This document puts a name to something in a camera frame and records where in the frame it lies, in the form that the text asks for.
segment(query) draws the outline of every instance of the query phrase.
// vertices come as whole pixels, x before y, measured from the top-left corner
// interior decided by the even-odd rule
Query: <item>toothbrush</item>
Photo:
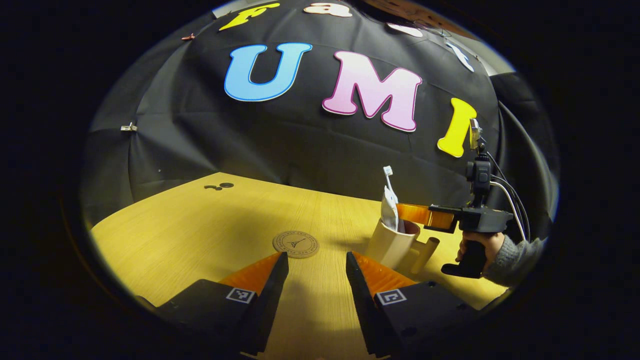
[[[389,190],[391,191],[391,195],[393,196],[394,202],[396,202],[394,205],[397,205],[398,204],[398,196],[396,196],[396,193],[391,188],[391,181],[389,181],[389,175],[393,175],[394,171],[391,170],[391,166],[383,167],[382,170],[385,171],[385,176],[387,177],[387,185],[389,187]],[[398,219],[397,223],[398,223],[397,231],[399,233],[404,233],[404,220]]]
[[[391,166],[386,166],[383,167],[382,170],[385,171],[385,176],[387,177],[387,186],[389,187],[389,190],[391,190],[391,193],[394,196],[394,200],[396,202],[396,204],[398,203],[398,197],[396,196],[396,193],[394,192],[394,189],[391,187],[391,181],[389,181],[389,175],[393,175],[394,171],[391,169]]]

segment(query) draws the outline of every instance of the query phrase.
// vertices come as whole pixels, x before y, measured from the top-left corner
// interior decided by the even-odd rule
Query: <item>pink letter m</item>
[[[326,111],[353,115],[358,106],[353,102],[353,92],[358,88],[362,108],[367,118],[372,118],[391,98],[389,109],[382,114],[382,122],[408,133],[415,131],[413,108],[415,94],[422,79],[409,70],[397,68],[380,81],[371,60],[357,53],[337,51],[340,73],[333,95],[322,102]]]

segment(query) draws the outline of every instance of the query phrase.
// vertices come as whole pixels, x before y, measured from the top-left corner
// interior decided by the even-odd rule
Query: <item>cup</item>
[[[438,247],[440,240],[432,236],[429,239],[427,239],[427,242],[424,244],[418,241],[416,241],[416,243],[420,245],[417,246],[418,248],[417,250],[419,253],[418,258],[415,260],[415,262],[411,266],[411,274],[413,275],[417,275],[420,271],[422,271],[422,268],[424,268],[424,265],[427,265],[427,261],[431,259],[431,256],[433,255],[436,248]]]
[[[411,221],[402,221],[404,221],[405,233],[391,230],[382,222],[382,219],[378,220],[365,255],[388,268],[395,269],[409,252],[413,241],[420,235],[418,225]]]

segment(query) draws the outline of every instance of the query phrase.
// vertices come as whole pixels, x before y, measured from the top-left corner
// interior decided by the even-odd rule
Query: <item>wooden table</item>
[[[234,187],[204,188],[220,183]],[[273,254],[279,233],[311,234],[319,251],[289,258],[267,349],[258,358],[374,359],[360,331],[345,261],[347,251],[365,252],[379,218],[379,201],[216,173],[128,206],[99,222],[92,234],[122,284],[155,306],[196,280],[219,281]],[[399,272],[434,280],[476,309],[504,293],[506,288],[486,279],[441,273],[456,257],[461,235],[423,229],[418,241],[429,236],[440,244],[423,271],[413,276],[401,265]],[[416,255],[412,250],[403,264]]]

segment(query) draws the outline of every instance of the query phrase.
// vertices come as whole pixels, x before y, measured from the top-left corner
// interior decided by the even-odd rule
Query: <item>orange letter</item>
[[[267,8],[276,8],[278,6],[280,6],[280,4],[275,3],[275,4],[268,4],[268,5],[261,5],[256,8],[241,11],[240,13],[238,13],[238,16],[236,16],[235,19],[231,20],[231,22],[229,22],[227,25],[224,25],[218,31],[228,29],[236,25],[244,24],[245,22],[249,21],[247,20],[248,17],[256,17],[262,14],[263,12],[267,11]]]

